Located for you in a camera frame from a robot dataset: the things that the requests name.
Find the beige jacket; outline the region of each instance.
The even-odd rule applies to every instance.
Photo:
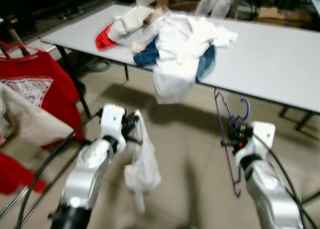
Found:
[[[0,144],[16,132],[32,144],[45,146],[64,139],[72,131],[63,121],[0,83]]]

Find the cardboard box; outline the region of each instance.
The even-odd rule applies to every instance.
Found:
[[[276,7],[261,7],[257,21],[295,28],[309,28],[312,26],[312,17],[305,11],[278,10]]]

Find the denim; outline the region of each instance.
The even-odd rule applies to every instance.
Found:
[[[159,58],[159,52],[156,47],[158,36],[156,36],[144,50],[133,56],[133,60],[138,67],[154,65]],[[195,80],[200,82],[208,75],[215,67],[216,48],[210,45],[209,48],[199,59],[198,69],[196,72]]]

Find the red garment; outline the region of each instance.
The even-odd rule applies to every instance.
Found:
[[[34,174],[22,166],[10,156],[0,152],[0,194],[10,195],[14,193],[20,185],[29,187]],[[37,180],[33,190],[42,193],[47,184],[42,180]]]
[[[116,46],[117,43],[115,43],[113,40],[110,40],[108,38],[108,32],[110,31],[112,24],[108,25],[95,39],[95,45],[98,50],[106,49],[109,47]]]
[[[76,106],[80,96],[73,81],[45,51],[23,58],[1,58],[0,83],[74,129],[82,123]],[[80,142],[84,140],[82,129],[75,138]]]

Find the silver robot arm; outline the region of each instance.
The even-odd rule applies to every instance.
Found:
[[[52,229],[86,229],[102,184],[103,176],[117,152],[126,147],[126,139],[139,118],[114,104],[107,104],[101,116],[101,134],[78,154],[52,219]]]
[[[244,170],[246,188],[254,201],[261,228],[302,229],[298,205],[287,193],[274,168],[266,161],[268,150],[253,134],[271,148],[275,125],[255,121],[249,128],[241,126],[239,131],[233,133],[237,137],[233,139],[237,142],[251,135],[248,140],[238,143],[234,152],[237,165]]]

